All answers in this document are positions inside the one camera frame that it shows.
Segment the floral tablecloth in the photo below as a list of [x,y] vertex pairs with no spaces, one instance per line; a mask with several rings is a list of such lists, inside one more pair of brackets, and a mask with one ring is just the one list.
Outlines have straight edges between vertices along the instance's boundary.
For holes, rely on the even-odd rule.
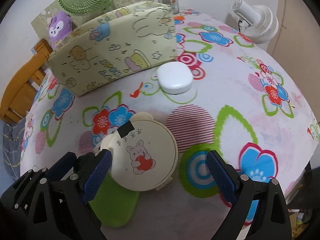
[[146,112],[178,147],[172,180],[139,191],[130,221],[103,226],[108,239],[210,239],[230,208],[206,168],[206,153],[256,181],[279,181],[285,195],[319,143],[317,120],[291,77],[268,53],[209,15],[187,10],[174,20],[176,59],[193,74],[182,94],[161,90],[146,69],[82,96],[50,70],[26,118],[21,172],[51,167],[66,152],[98,147],[134,114]]

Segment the white rounded case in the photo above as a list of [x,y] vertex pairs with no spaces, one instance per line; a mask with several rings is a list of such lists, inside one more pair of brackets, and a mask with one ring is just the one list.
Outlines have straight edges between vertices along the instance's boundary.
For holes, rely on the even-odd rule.
[[158,84],[167,94],[182,94],[191,89],[193,74],[189,67],[179,61],[165,63],[156,72]]

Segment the orange handled scissors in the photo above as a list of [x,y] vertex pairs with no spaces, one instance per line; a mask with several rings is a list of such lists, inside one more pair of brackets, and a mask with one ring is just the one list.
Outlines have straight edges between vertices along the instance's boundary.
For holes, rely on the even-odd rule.
[[176,20],[176,21],[183,21],[185,18],[184,18],[184,16],[175,16],[174,17],[174,20]]

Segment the round beige bear mirror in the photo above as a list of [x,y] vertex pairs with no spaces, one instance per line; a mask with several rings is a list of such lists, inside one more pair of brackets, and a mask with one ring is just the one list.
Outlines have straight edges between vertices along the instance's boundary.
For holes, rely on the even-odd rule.
[[111,177],[132,191],[159,190],[172,180],[178,147],[173,134],[151,114],[139,112],[114,133],[101,149],[112,153]]

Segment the green rounded case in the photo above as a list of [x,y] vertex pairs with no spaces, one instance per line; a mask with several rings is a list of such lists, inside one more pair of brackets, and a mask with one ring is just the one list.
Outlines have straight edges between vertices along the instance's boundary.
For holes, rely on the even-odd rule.
[[137,191],[120,186],[108,173],[89,203],[102,226],[119,228],[130,221],[139,195]]

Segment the wooden bed frame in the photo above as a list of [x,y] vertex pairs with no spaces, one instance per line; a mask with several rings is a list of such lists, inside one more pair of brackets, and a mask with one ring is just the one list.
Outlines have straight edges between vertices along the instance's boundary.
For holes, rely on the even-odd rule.
[[10,80],[1,99],[1,120],[18,123],[30,111],[37,90],[32,82],[40,85],[45,73],[42,66],[53,52],[44,38],[34,46],[35,55],[24,64]]

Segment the purple plush bunny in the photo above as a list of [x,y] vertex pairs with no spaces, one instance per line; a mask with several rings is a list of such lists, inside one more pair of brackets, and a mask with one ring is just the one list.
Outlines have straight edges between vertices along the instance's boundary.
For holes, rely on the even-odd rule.
[[54,50],[71,31],[71,17],[64,11],[58,11],[52,18],[48,27],[48,34],[52,49]]

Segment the yellow cartoon storage box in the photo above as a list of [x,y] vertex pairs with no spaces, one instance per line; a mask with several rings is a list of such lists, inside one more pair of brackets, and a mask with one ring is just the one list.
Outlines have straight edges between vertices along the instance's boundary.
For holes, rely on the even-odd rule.
[[176,59],[171,7],[144,1],[107,12],[68,34],[48,58],[76,96]]

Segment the white standing fan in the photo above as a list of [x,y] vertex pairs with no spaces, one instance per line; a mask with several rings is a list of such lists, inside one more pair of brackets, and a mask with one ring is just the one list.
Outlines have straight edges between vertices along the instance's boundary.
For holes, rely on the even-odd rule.
[[278,19],[265,5],[250,6],[243,0],[235,0],[232,11],[239,18],[240,33],[255,44],[269,42],[278,32]]

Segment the grey plaid blanket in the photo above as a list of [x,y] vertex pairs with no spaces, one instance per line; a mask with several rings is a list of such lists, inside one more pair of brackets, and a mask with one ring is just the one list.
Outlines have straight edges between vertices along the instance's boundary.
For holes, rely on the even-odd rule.
[[13,180],[20,177],[24,128],[25,118],[16,124],[8,124],[1,120],[1,161]]

